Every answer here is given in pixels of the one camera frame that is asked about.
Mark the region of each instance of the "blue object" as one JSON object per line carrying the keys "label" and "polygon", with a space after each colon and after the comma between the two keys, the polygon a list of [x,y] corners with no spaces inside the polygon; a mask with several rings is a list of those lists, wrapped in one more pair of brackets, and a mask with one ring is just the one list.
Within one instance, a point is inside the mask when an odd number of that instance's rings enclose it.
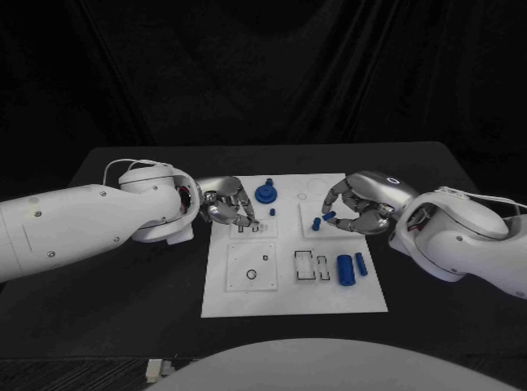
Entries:
{"label": "blue object", "polygon": [[354,285],[353,259],[350,255],[337,257],[337,275],[340,277],[340,285],[344,287]]}
{"label": "blue object", "polygon": [[334,212],[334,211],[331,211],[330,213],[327,213],[327,214],[324,214],[324,215],[321,216],[321,218],[324,219],[324,222],[325,222],[331,217],[335,217],[335,212]]}
{"label": "blue object", "polygon": [[363,261],[361,253],[354,254],[354,261],[357,262],[359,274],[366,276],[369,272],[366,271],[366,262]]}
{"label": "blue object", "polygon": [[255,199],[262,204],[269,204],[276,199],[276,190],[272,187],[272,179],[269,178],[262,186],[255,190]]}
{"label": "blue object", "polygon": [[312,224],[312,230],[314,231],[318,231],[320,230],[320,218],[317,217],[315,219],[314,219],[314,224]]}

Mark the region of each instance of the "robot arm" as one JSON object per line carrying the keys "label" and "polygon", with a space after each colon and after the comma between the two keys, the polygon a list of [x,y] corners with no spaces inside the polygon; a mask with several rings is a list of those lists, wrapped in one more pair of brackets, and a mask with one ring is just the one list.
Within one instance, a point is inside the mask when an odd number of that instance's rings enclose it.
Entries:
{"label": "robot arm", "polygon": [[449,282],[467,273],[478,275],[527,299],[527,215],[503,219],[465,193],[444,187],[416,195],[402,181],[367,171],[334,186],[323,212],[330,211],[338,194],[360,215],[353,220],[333,218],[330,224],[369,235],[386,230],[389,219],[396,220],[389,244],[428,273]]}
{"label": "robot arm", "polygon": [[[129,237],[144,243],[190,240],[200,208],[210,216],[226,215],[213,218],[216,222],[258,223],[235,177],[213,178],[227,192],[217,187],[203,191],[206,181],[196,182],[171,165],[134,161],[155,165],[128,170],[119,190],[88,185],[0,203],[0,283],[112,250]],[[213,199],[209,191],[217,195]],[[248,217],[238,215],[238,204]]]}

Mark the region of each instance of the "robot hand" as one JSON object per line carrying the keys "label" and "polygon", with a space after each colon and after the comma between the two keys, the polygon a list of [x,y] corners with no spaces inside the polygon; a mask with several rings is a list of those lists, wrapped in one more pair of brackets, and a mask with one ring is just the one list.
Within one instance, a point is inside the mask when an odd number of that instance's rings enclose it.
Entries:
{"label": "robot hand", "polygon": [[324,199],[323,214],[330,213],[340,195],[343,203],[359,213],[359,217],[353,220],[331,217],[327,223],[343,231],[363,235],[384,232],[390,226],[390,218],[399,219],[406,206],[418,197],[416,191],[406,183],[371,171],[359,171],[334,185]]}
{"label": "robot hand", "polygon": [[[236,226],[255,226],[259,223],[249,196],[236,177],[203,178],[197,179],[196,183],[202,202],[199,213],[206,222],[214,220],[220,224]],[[239,206],[248,216],[238,213]]]}

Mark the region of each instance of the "white cable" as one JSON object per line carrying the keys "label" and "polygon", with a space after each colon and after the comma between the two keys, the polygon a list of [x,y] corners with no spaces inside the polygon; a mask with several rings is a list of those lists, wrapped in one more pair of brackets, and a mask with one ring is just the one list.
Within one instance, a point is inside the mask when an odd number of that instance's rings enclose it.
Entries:
{"label": "white cable", "polygon": [[119,161],[131,161],[131,165],[129,165],[129,168],[131,166],[135,164],[135,163],[142,163],[145,165],[168,165],[167,163],[161,163],[158,161],[153,161],[153,160],[135,160],[135,159],[118,159],[118,160],[114,160],[105,167],[105,175],[102,176],[102,186],[106,184],[106,172],[108,172],[108,169],[111,167],[111,165],[114,165],[114,163],[118,163]]}
{"label": "white cable", "polygon": [[480,198],[481,200],[488,200],[488,201],[501,202],[504,204],[514,205],[517,214],[520,214],[518,207],[527,209],[527,205],[523,205],[523,204],[517,203],[514,200],[510,200],[508,198],[504,198],[504,197],[493,197],[491,195],[480,195],[480,194],[474,194],[474,193],[467,193],[465,191],[452,189],[451,187],[441,187],[441,190],[442,190],[441,192],[445,192],[445,191],[456,192],[465,196]]}

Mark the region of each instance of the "black table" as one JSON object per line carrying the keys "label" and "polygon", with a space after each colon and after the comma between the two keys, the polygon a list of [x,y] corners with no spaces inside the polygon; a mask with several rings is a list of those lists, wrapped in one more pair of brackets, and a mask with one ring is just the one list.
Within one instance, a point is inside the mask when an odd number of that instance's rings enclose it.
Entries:
{"label": "black table", "polygon": [[[72,186],[101,183],[119,158],[167,161],[194,178],[212,175],[351,173],[374,169],[419,192],[448,185],[475,191],[439,143],[275,147],[95,149]],[[127,165],[112,166],[109,182]],[[0,358],[203,357],[262,340],[367,340],[448,358],[527,353],[527,301],[467,276],[445,283],[369,237],[389,312],[202,319],[210,227],[176,246],[127,242],[109,253],[13,281],[0,296]]]}

